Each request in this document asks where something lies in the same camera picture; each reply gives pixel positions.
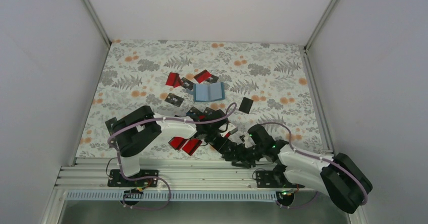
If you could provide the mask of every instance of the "blue book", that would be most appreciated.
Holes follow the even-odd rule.
[[[193,87],[193,101],[195,102],[216,101],[225,98],[225,85],[223,82],[195,84]]]

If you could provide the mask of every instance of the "red object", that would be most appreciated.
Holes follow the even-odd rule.
[[[182,84],[183,84],[183,81],[181,81],[181,79],[180,79],[180,74],[171,72],[168,75],[166,85],[173,86],[175,88],[175,87],[178,87]]]
[[[180,77],[177,76],[177,80],[174,82],[173,87],[176,88],[178,86],[181,86],[183,84],[183,81],[181,81]]]
[[[169,144],[175,150],[180,150],[186,142],[187,142],[187,139],[184,139],[182,137],[174,137],[173,139],[171,139],[171,141],[169,142]]]
[[[211,77],[211,74],[207,70],[204,70],[204,71],[200,72],[199,74],[193,76],[193,78],[196,81],[198,81],[198,83],[203,82],[205,79],[207,79],[209,77]]]
[[[198,149],[201,143],[202,141],[198,139],[189,140],[182,150],[191,156]]]

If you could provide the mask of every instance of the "floral tablecloth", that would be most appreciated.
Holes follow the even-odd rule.
[[[193,102],[183,87],[165,85],[170,72],[189,80],[208,70],[224,82],[226,99]],[[180,107],[164,101],[168,93],[184,98]],[[230,43],[166,40],[115,40],[110,49],[95,98],[80,140],[77,157],[114,157],[107,145],[109,133],[105,121],[117,119],[149,105],[166,116],[183,116],[192,107],[223,109],[240,104],[243,97],[254,100],[249,114],[240,111],[229,117],[239,131],[262,122],[281,122],[293,133],[293,142],[319,152],[321,137],[312,105],[302,59],[297,45],[267,43]],[[266,127],[275,138],[288,139],[277,125]],[[175,151],[169,139],[156,139],[141,154],[146,158],[220,160],[210,146],[199,147],[193,156]]]

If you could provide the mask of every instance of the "white enclosure wall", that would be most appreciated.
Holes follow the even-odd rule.
[[[312,48],[337,151],[373,183],[369,223],[426,223],[428,0],[340,0]]]
[[[90,0],[110,39],[304,45],[330,0]]]
[[[39,223],[107,46],[81,0],[0,0],[1,223]]]

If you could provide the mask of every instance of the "black card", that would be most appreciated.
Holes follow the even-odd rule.
[[[209,78],[205,79],[206,82],[212,84],[217,82],[219,78],[216,75],[211,75]]]
[[[238,110],[247,114],[250,113],[253,102],[254,100],[244,97]]]
[[[165,99],[166,102],[173,104],[175,106],[180,107],[181,103],[183,103],[184,99],[181,97],[178,97],[174,95],[173,93],[168,94],[167,98]]]
[[[207,107],[207,108],[205,108],[205,110],[203,111],[203,113],[205,114],[205,115],[210,115],[211,113],[213,113],[215,110],[213,110],[213,109],[211,109],[211,108],[209,108],[209,107]]]
[[[183,88],[188,89],[188,90],[193,90],[193,82],[186,79],[186,78],[181,78],[181,81],[183,81],[183,84],[181,85]]]
[[[192,107],[192,108],[190,108],[190,110],[187,112],[186,115],[187,116],[196,115],[198,117],[198,116],[202,115],[202,112],[200,110],[198,110],[196,107]]]

